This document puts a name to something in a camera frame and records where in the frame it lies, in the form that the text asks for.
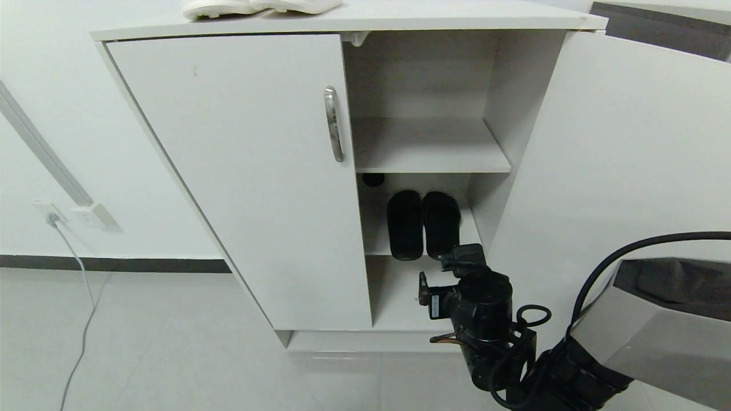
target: black baseboard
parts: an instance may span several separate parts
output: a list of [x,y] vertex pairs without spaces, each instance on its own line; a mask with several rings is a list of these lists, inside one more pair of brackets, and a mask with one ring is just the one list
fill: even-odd
[[[230,273],[223,260],[178,260],[167,258],[88,258],[82,257],[87,271],[127,273]],[[37,270],[78,270],[73,257],[42,255],[0,255],[0,268]]]

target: shoe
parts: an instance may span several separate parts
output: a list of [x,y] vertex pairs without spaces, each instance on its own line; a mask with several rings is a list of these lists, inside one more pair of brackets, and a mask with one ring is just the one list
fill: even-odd
[[220,15],[250,15],[259,12],[249,0],[182,0],[183,15],[189,20],[199,17],[217,18]]
[[454,198],[443,192],[430,192],[422,201],[426,253],[435,260],[459,245],[462,214]]
[[391,255],[401,261],[424,255],[421,197],[414,190],[396,193],[386,206]]
[[280,13],[296,12],[318,15],[343,4],[343,0],[251,0],[251,6],[258,10],[274,9]]

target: tiled floor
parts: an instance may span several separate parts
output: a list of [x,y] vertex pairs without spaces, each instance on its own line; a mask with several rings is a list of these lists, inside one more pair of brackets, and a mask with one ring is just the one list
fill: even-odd
[[[99,308],[67,411],[501,410],[459,355],[290,355],[230,274],[90,273]],[[55,411],[88,297],[76,271],[0,271],[2,411]],[[635,383],[605,408],[708,410]]]

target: white power cord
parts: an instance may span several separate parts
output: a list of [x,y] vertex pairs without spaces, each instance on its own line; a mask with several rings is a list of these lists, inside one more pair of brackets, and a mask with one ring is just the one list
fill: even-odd
[[84,326],[84,334],[81,339],[81,354],[79,355],[79,359],[76,360],[76,364],[74,365],[74,369],[71,370],[71,374],[69,374],[69,379],[66,381],[66,387],[64,388],[64,396],[61,399],[61,411],[64,411],[64,405],[66,404],[66,395],[69,393],[69,385],[71,385],[71,379],[74,377],[74,373],[76,372],[76,368],[79,367],[79,363],[81,362],[81,358],[83,358],[84,353],[86,352],[86,331],[89,330],[89,324],[91,323],[91,318],[94,317],[94,313],[96,313],[96,303],[94,302],[94,297],[91,295],[91,287],[89,287],[89,280],[86,278],[86,267],[84,267],[83,261],[79,258],[79,256],[74,251],[74,248],[71,247],[71,244],[66,239],[66,236],[64,235],[64,232],[61,231],[60,228],[58,228],[58,225],[56,224],[60,218],[58,217],[58,214],[56,213],[48,213],[46,215],[46,222],[51,227],[55,228],[56,231],[58,231],[58,234],[61,235],[61,238],[63,238],[64,243],[66,243],[66,246],[69,247],[69,251],[76,259],[76,262],[79,263],[79,267],[81,267],[81,274],[84,277],[84,284],[86,284],[86,291],[89,294],[89,300],[91,301],[91,314],[89,315],[89,319],[86,320],[86,325]]

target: closed cabinet door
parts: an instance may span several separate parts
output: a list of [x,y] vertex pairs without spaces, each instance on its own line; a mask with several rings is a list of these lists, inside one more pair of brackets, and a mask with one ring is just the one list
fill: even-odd
[[[731,64],[568,34],[488,255],[516,306],[553,310],[539,343],[561,338],[586,277],[621,246],[731,229],[730,159]],[[628,257],[728,260],[729,243]]]
[[340,37],[107,46],[272,326],[370,328]]

